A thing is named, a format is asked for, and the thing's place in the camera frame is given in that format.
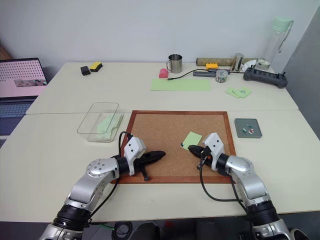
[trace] green bottle cap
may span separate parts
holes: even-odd
[[[292,20],[276,16],[273,20],[272,30],[284,33],[288,30]]]

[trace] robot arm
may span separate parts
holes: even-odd
[[[203,157],[212,159],[211,168],[222,175],[231,175],[246,207],[252,231],[257,239],[285,237],[294,240],[285,222],[279,218],[269,193],[254,171],[253,163],[243,157],[228,156],[217,133],[211,133],[204,141]]]
[[[80,240],[106,185],[122,174],[134,175],[136,166],[154,163],[165,155],[162,151],[155,151],[142,157],[145,151],[144,142],[132,136],[124,147],[125,157],[92,161],[72,188],[53,223],[47,226],[39,240]]]

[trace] pink object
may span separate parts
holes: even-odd
[[[167,79],[168,76],[169,76],[168,70],[165,69],[165,68],[162,68],[162,69],[160,70],[160,72],[159,72],[159,78],[160,78],[160,79]]]

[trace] white table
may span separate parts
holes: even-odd
[[[94,102],[116,102],[124,112],[298,109],[286,89],[255,81],[247,82],[242,74],[229,75],[225,83],[217,83],[212,79],[211,91],[150,91],[151,81],[158,77],[161,68],[165,68],[164,63],[106,62],[99,72],[83,76],[80,67],[86,65],[90,66],[91,63],[66,63],[28,113],[86,113]],[[199,68],[204,67],[184,63],[182,73],[170,75],[181,76]],[[192,74],[188,78],[199,79]],[[238,99],[225,93],[228,87],[248,87],[252,93],[247,98]]]
[[[237,155],[253,162],[277,211],[319,210],[320,141],[302,114],[263,110],[229,111],[228,116]],[[0,149],[0,221],[51,222],[87,164],[117,153],[116,141],[90,143],[77,134],[83,117],[35,114],[22,119]],[[129,112],[124,115],[119,130],[126,129],[129,117]],[[235,118],[256,118],[263,137],[238,138]],[[207,184],[207,189],[220,198],[233,197],[228,184]],[[209,199],[200,184],[121,184],[94,221],[243,214],[237,203]]]

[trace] small jar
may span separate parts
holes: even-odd
[[[218,71],[216,71],[215,80],[218,83],[224,83],[227,80],[227,77],[228,77],[228,72],[226,70],[219,69]]]

